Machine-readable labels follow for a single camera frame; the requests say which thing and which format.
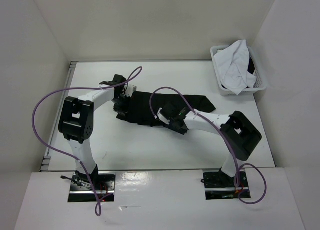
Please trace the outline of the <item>black pleated skirt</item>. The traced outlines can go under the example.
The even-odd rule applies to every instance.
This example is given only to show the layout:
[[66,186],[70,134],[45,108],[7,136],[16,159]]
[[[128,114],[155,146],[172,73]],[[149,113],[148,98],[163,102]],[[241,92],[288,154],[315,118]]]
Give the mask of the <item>black pleated skirt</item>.
[[149,92],[136,91],[133,93],[127,115],[117,114],[116,118],[131,124],[141,126],[157,127],[165,124],[155,119],[153,113],[157,113],[159,108],[170,103],[179,111],[187,107],[187,104],[178,94],[160,94],[154,96]]

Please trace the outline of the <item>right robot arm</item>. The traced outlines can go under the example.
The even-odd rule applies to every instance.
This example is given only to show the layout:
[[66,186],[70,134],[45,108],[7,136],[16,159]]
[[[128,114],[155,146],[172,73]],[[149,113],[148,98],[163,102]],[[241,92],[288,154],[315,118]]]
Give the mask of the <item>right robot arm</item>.
[[178,110],[168,103],[158,110],[156,116],[167,128],[182,135],[189,130],[197,130],[222,137],[229,156],[220,169],[219,182],[225,187],[233,183],[237,187],[240,185],[240,166],[262,140],[262,134],[242,112],[214,114],[189,107]]

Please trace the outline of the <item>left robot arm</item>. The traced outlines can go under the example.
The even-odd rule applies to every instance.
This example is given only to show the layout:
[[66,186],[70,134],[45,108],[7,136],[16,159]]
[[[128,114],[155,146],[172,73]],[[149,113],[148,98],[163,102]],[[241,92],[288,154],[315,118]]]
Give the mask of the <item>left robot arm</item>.
[[94,130],[94,112],[102,105],[114,103],[114,111],[125,116],[135,85],[128,85],[127,79],[116,74],[112,81],[103,81],[99,87],[79,97],[68,96],[63,103],[58,130],[67,140],[76,158],[75,175],[88,190],[100,183],[90,143]]

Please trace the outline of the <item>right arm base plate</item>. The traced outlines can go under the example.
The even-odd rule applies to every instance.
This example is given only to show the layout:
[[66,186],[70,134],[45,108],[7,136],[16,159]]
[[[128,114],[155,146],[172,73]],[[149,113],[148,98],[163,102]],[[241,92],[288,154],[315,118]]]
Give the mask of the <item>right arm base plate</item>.
[[220,170],[203,171],[200,182],[204,185],[206,200],[250,199],[251,193],[245,171],[240,171],[240,185],[234,185],[234,178]]

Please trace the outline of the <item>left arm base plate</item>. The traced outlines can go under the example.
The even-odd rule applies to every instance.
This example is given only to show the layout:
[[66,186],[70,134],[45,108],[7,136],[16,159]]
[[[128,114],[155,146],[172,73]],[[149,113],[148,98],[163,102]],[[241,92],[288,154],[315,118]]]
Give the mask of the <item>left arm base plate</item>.
[[[63,180],[70,181],[68,202],[69,203],[87,203],[96,202],[92,186],[89,182],[77,179],[74,173],[72,177],[61,176]],[[102,202],[113,202],[115,199],[115,174],[102,174],[99,175],[94,188],[97,193],[98,199]]]

